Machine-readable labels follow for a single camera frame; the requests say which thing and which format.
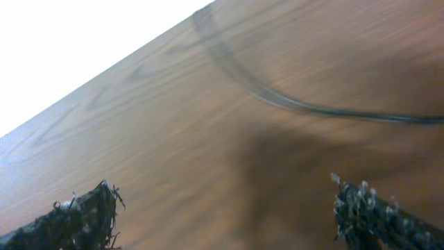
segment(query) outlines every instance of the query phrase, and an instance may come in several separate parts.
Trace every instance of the white wall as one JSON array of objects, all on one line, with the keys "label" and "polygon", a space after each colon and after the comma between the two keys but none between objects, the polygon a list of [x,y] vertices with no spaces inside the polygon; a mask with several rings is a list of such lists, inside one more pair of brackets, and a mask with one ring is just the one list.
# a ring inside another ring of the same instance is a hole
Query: white wall
[{"label": "white wall", "polygon": [[210,2],[0,1],[0,137]]}]

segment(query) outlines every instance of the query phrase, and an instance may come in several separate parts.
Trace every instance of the wooden surface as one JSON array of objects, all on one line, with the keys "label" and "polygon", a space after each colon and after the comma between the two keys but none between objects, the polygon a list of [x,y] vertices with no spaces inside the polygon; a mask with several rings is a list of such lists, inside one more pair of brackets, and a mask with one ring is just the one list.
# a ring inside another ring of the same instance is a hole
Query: wooden surface
[{"label": "wooden surface", "polygon": [[0,140],[0,233],[105,178],[125,249],[344,249],[331,172],[444,228],[443,126],[294,114],[242,88],[444,113],[443,34],[437,0],[216,1]]}]

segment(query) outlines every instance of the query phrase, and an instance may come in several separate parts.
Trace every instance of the wire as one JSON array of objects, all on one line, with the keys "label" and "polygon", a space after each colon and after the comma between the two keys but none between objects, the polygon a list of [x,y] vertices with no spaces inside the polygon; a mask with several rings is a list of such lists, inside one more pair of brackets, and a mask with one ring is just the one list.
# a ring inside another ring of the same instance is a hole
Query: wire
[{"label": "wire", "polygon": [[351,117],[358,119],[369,119],[376,122],[402,122],[410,124],[444,124],[444,116],[413,116],[413,115],[394,115],[377,112],[363,112],[358,110],[345,110],[315,106],[304,101],[280,94],[266,86],[255,86],[255,91],[249,87],[246,88],[251,94],[273,106],[298,112],[303,109],[311,113],[329,115],[334,117]]}]

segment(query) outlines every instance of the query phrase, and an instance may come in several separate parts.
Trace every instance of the wood grain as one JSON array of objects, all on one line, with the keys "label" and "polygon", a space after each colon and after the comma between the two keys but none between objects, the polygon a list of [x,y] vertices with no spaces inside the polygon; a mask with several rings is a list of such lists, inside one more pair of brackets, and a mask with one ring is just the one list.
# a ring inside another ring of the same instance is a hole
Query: wood grain
[{"label": "wood grain", "polygon": [[444,127],[295,114],[243,88],[436,115],[443,34],[435,0],[215,1],[1,138],[0,233],[105,178],[126,249],[344,249],[331,172],[444,228]]}]

